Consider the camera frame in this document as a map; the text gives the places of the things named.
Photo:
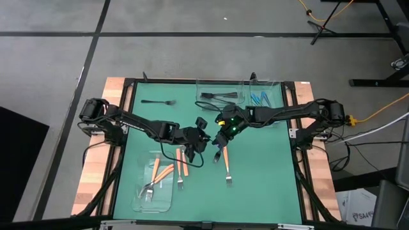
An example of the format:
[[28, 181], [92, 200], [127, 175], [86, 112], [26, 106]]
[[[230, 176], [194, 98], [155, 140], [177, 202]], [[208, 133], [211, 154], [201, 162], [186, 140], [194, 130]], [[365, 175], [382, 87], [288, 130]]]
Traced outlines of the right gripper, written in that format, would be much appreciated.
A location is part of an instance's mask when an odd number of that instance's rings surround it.
[[[240, 118], [242, 123], [240, 124], [240, 131], [237, 133], [239, 134], [245, 128], [248, 127], [247, 116], [245, 110], [240, 108], [237, 105], [227, 105], [225, 108], [222, 109], [220, 114], [217, 116], [217, 124], [219, 121], [225, 121], [226, 119], [230, 118]], [[213, 144], [218, 144], [221, 148], [225, 147], [228, 144], [228, 139], [233, 139], [234, 136], [228, 137], [225, 136], [220, 130], [217, 132]]]

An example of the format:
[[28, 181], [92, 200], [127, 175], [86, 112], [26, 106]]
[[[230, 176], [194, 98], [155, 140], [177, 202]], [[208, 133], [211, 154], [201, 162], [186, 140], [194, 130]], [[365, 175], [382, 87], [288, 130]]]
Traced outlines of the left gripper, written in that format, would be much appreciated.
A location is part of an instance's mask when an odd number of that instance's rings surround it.
[[193, 162], [196, 153], [202, 153], [210, 141], [210, 136], [199, 127], [186, 127], [179, 130], [178, 142], [185, 148], [186, 156], [190, 156], [190, 162]]

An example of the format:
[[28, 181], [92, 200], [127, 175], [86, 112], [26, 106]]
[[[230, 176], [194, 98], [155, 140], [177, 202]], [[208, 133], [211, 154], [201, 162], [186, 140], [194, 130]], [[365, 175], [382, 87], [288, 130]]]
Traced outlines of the clear plastic bin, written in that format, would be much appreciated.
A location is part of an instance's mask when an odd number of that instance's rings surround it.
[[203, 106], [209, 105], [223, 109], [225, 106], [229, 105], [211, 100], [211, 98], [220, 98], [234, 102], [234, 105], [242, 105], [245, 102], [244, 81], [213, 81], [197, 79], [195, 104], [198, 107], [204, 110]]
[[[268, 80], [268, 79], [262, 79], [262, 80], [257, 80], [257, 79], [252, 79], [250, 80], [249, 83], [249, 97], [250, 97], [250, 102], [249, 105], [256, 106], [253, 104], [252, 99], [251, 99], [251, 93], [254, 93], [257, 96], [261, 95], [261, 92], [264, 91], [267, 93], [269, 100], [272, 104], [272, 107], [270, 108], [278, 108], [282, 107], [284, 105], [283, 99], [282, 99], [282, 90], [281, 90], [281, 83], [273, 80]], [[269, 107], [266, 102], [262, 104], [262, 106], [257, 106], [257, 107]]]
[[168, 165], [175, 164], [172, 160], [164, 157], [160, 151], [149, 151], [137, 157], [137, 172], [135, 173], [135, 193], [132, 200], [132, 209], [140, 213], [162, 213], [171, 207], [174, 185], [174, 171], [166, 179], [154, 185], [154, 194], [151, 202], [145, 201], [145, 195], [138, 198], [141, 189], [150, 182], [153, 165], [156, 157], [159, 156], [160, 163], [157, 175]]

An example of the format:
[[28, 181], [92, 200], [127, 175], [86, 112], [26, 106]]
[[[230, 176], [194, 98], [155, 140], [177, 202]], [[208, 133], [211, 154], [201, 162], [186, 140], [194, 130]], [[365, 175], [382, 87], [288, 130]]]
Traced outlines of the black tripod stand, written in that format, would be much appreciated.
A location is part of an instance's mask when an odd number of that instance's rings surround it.
[[336, 12], [336, 10], [338, 9], [338, 7], [339, 7], [340, 4], [341, 4], [341, 2], [339, 1], [339, 2], [336, 4], [336, 6], [334, 7], [334, 9], [332, 10], [332, 12], [330, 13], [330, 15], [327, 17], [327, 19], [324, 20], [324, 23], [323, 23], [323, 24], [317, 24], [317, 23], [312, 22], [312, 21], [310, 21], [310, 20], [307, 21], [307, 23], [308, 23], [310, 26], [315, 26], [316, 29], [317, 29], [317, 33], [315, 34], [314, 38], [313, 38], [312, 41], [310, 42], [311, 45], [314, 45], [314, 44], [317, 42], [318, 38], [319, 38], [321, 35], [336, 35], [336, 34], [337, 34], [335, 31], [333, 31], [333, 30], [331, 30], [331, 29], [327, 29], [326, 26], [327, 26], [327, 24], [329, 23], [330, 19], [334, 16], [334, 14], [335, 14], [335, 12]]

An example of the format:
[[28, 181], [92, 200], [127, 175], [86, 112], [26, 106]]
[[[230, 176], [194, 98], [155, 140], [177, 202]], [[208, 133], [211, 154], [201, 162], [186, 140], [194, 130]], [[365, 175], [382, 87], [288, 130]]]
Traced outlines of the white cardboard box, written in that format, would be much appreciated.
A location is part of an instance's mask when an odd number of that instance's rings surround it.
[[363, 188], [336, 192], [343, 222], [358, 226], [371, 226], [376, 196]]

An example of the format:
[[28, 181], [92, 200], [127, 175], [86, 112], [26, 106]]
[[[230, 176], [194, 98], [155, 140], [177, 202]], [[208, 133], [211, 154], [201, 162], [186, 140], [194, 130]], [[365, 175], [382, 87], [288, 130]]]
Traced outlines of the black desk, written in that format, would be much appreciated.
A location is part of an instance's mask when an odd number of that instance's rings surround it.
[[[383, 21], [385, 22], [388, 32], [387, 33], [337, 33], [336, 35], [323, 34], [319, 38], [392, 38], [399, 50], [403, 55], [408, 54], [403, 42], [398, 35], [398, 28], [395, 26], [380, 0], [321, 0], [324, 2], [340, 1], [341, 3], [364, 3], [375, 4], [379, 10]], [[409, 77], [409, 64], [400, 70], [396, 70], [390, 76], [385, 79], [350, 79], [348, 81], [351, 87], [371, 87], [371, 88], [409, 88], [409, 80], [404, 80], [405, 77]]]

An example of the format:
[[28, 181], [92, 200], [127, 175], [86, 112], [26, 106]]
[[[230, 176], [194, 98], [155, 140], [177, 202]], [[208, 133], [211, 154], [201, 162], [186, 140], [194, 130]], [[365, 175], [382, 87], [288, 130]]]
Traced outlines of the black floor mat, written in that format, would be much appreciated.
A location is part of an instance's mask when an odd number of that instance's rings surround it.
[[13, 220], [48, 131], [0, 106], [0, 223]]

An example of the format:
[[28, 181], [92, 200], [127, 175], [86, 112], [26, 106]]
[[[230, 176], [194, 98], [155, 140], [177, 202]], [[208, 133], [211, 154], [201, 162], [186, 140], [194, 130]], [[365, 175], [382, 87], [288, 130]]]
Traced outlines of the person's shoe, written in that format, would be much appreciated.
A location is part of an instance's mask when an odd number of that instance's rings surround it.
[[395, 70], [400, 70], [403, 67], [405, 67], [406, 65], [409, 64], [409, 53], [406, 54], [405, 56], [391, 62], [391, 67]]

